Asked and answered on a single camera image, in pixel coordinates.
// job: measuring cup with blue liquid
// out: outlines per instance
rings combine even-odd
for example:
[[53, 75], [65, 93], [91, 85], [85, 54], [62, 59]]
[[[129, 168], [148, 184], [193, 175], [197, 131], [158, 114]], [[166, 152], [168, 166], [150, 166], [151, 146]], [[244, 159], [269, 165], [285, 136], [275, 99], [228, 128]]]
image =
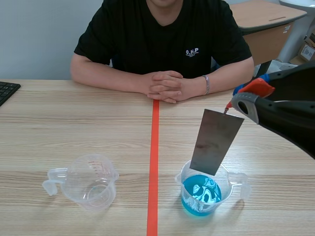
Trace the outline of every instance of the measuring cup with blue liquid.
[[181, 186], [184, 208], [191, 214], [206, 216], [214, 212], [232, 194], [237, 186], [241, 188], [240, 198], [247, 200], [252, 188], [247, 184], [248, 177], [243, 173], [232, 173], [220, 165], [215, 176], [190, 169], [187, 162], [175, 177]]

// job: black keyboard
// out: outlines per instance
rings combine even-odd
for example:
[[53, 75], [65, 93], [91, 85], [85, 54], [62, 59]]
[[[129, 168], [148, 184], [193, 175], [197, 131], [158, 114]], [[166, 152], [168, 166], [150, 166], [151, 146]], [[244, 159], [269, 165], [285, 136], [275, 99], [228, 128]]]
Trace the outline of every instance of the black keyboard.
[[19, 84], [0, 82], [0, 106], [21, 87]]

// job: background desk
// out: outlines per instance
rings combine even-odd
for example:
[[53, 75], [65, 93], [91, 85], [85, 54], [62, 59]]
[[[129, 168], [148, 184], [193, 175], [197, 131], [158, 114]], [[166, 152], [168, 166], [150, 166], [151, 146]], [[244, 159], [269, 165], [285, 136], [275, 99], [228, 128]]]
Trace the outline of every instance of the background desk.
[[267, 72], [285, 45], [293, 22], [306, 16], [305, 11], [263, 0], [230, 5], [235, 21], [250, 46], [255, 65], [262, 64], [257, 77]]
[[[12, 82], [22, 88], [0, 107], [0, 235], [145, 236], [152, 101], [66, 81]], [[248, 119], [224, 164], [249, 175], [249, 201], [233, 195], [210, 218], [183, 211], [174, 176], [191, 158], [203, 109], [222, 111], [230, 98], [160, 104], [158, 235], [314, 235], [315, 162]], [[50, 168], [93, 152], [120, 173], [107, 211], [87, 213], [61, 193], [46, 194]]]

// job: black t-shirt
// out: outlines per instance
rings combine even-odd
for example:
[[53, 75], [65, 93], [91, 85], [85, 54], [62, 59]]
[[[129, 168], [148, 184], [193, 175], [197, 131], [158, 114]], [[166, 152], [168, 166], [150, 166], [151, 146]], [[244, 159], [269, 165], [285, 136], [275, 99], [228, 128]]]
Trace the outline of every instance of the black t-shirt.
[[184, 0], [178, 18], [161, 26], [146, 0], [104, 0], [76, 54], [136, 74], [175, 70], [184, 78], [250, 58], [251, 52], [229, 8], [221, 0]]

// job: measuring cup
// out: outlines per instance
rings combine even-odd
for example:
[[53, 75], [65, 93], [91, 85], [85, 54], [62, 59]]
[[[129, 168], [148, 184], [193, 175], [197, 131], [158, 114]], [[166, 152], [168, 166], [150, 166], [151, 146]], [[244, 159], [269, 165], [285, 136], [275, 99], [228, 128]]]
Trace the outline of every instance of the measuring cup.
[[90, 154], [76, 159], [68, 168], [51, 169], [42, 186], [47, 193], [56, 195], [56, 184], [71, 201], [86, 210], [101, 211], [108, 208], [116, 196], [115, 181], [119, 174], [106, 157]]
[[[199, 171], [195, 171], [189, 168], [190, 167], [190, 161], [187, 162], [181, 172], [176, 175], [175, 181], [181, 186], [181, 197], [182, 197], [182, 203], [183, 206], [192, 214], [197, 216], [206, 216], [210, 213], [214, 212], [218, 206], [220, 206], [222, 203], [224, 203], [232, 194], [234, 187], [240, 186], [241, 187], [241, 199], [247, 200], [251, 194], [252, 188], [250, 185], [247, 184], [247, 175], [243, 173], [232, 173], [227, 170], [227, 168], [224, 165], [220, 165], [217, 173], [215, 176], [211, 176]], [[205, 203], [202, 202], [196, 198], [194, 198], [184, 187], [184, 181], [188, 179], [191, 176], [196, 175], [203, 175], [207, 181], [209, 181], [209, 184], [214, 186], [214, 182], [211, 180], [214, 180], [218, 186], [219, 190], [216, 189], [216, 191], [220, 191], [221, 198], [219, 202], [216, 203]], [[200, 186], [195, 185], [194, 188], [197, 188], [197, 190], [200, 188]]]

